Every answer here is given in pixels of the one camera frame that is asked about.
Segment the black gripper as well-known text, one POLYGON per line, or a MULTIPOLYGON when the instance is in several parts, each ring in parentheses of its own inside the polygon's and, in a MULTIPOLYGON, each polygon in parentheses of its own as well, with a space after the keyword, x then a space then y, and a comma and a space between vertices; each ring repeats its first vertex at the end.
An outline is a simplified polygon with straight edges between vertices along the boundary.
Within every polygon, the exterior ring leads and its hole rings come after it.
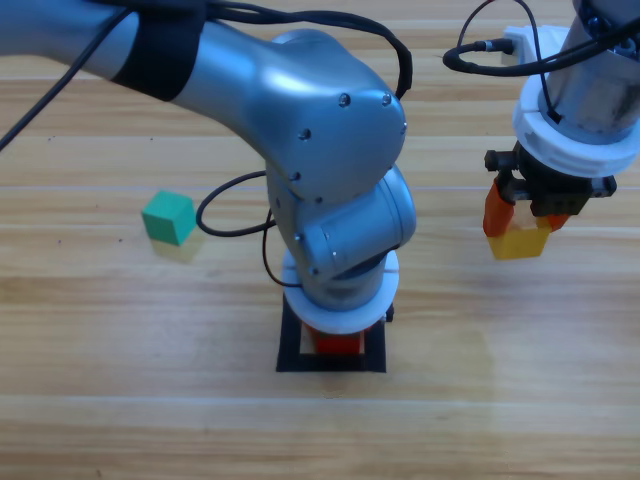
POLYGON ((578 215, 591 198, 611 197, 614 176, 577 177, 561 173, 534 158, 519 142, 510 151, 488 150, 488 171, 497 172, 484 205, 486 236, 503 236, 514 227, 517 201, 530 200, 534 216, 546 216, 552 231, 578 215))
MULTIPOLYGON (((394 305, 391 304, 386 311, 385 317, 383 321, 385 323, 391 323, 394 320, 395 316, 395 308, 394 305)), ((366 349, 367 337, 374 329, 374 326, 370 326, 360 332, 360 349, 366 349)), ((301 352, 302 353, 315 353, 316 352, 316 339, 315 339, 315 330, 310 328, 308 325, 302 323, 301 324, 301 352)))

